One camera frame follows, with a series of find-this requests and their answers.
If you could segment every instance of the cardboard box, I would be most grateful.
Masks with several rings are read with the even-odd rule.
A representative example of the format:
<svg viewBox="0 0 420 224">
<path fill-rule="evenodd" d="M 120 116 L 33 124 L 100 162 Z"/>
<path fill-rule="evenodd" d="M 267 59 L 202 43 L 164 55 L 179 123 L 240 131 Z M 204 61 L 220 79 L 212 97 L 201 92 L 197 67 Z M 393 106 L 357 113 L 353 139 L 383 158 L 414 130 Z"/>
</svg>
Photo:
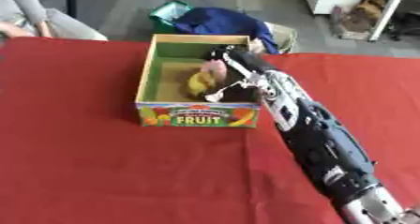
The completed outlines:
<svg viewBox="0 0 420 224">
<path fill-rule="evenodd" d="M 246 36 L 155 35 L 142 72 L 136 106 L 143 126 L 255 127 L 256 97 L 241 102 L 200 102 L 186 95 L 189 77 L 222 44 L 248 46 Z"/>
</svg>

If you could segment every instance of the person's hand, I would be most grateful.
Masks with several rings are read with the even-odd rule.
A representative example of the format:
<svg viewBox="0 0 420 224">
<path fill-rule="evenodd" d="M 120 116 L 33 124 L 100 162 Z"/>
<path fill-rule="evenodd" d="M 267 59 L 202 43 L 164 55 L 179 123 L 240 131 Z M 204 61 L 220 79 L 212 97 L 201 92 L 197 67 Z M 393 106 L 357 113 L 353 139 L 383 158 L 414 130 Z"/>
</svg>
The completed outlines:
<svg viewBox="0 0 420 224">
<path fill-rule="evenodd" d="M 8 37 L 33 37 L 34 35 L 21 27 L 8 23 L 0 22 L 0 32 L 4 33 Z"/>
<path fill-rule="evenodd" d="M 39 31 L 39 35 L 41 37 L 53 37 L 50 26 L 47 24 L 47 22 L 44 21 L 37 23 L 36 28 Z"/>
</svg>

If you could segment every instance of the person's arm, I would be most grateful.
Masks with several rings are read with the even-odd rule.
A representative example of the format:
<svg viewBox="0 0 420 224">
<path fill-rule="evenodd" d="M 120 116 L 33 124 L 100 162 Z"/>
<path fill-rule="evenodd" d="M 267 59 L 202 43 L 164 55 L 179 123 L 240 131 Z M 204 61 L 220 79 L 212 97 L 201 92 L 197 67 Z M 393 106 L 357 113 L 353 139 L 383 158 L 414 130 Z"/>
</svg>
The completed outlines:
<svg viewBox="0 0 420 224">
<path fill-rule="evenodd" d="M 3 33 L 7 37 L 33 37 L 30 32 L 21 29 L 21 27 L 8 23 L 0 22 L 0 33 Z"/>
<path fill-rule="evenodd" d="M 25 17 L 39 31 L 42 37 L 51 37 L 51 30 L 47 21 L 47 11 L 39 0 L 14 0 Z"/>
</svg>

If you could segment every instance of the red table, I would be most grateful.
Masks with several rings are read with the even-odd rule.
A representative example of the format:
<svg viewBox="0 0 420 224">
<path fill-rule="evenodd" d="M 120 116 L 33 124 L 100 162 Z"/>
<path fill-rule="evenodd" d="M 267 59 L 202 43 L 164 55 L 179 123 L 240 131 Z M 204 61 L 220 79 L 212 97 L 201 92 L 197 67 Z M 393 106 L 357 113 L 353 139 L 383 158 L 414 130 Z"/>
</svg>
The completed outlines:
<svg viewBox="0 0 420 224">
<path fill-rule="evenodd" d="M 144 43 L 17 38 L 0 49 L 0 223 L 340 223 L 262 112 L 256 129 L 140 127 Z M 267 56 L 420 202 L 420 61 Z"/>
</svg>

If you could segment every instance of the pink toy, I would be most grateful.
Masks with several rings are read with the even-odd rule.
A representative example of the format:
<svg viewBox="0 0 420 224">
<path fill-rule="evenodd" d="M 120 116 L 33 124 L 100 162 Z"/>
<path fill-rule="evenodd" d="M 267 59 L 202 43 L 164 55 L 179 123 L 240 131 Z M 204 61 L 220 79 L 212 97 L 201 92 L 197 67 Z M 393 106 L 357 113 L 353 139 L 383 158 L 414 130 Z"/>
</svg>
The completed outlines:
<svg viewBox="0 0 420 224">
<path fill-rule="evenodd" d="M 207 61 L 202 65 L 202 72 L 210 72 L 213 77 L 216 79 L 216 82 L 224 82 L 226 76 L 228 75 L 228 69 L 226 65 L 221 60 L 211 60 Z"/>
</svg>

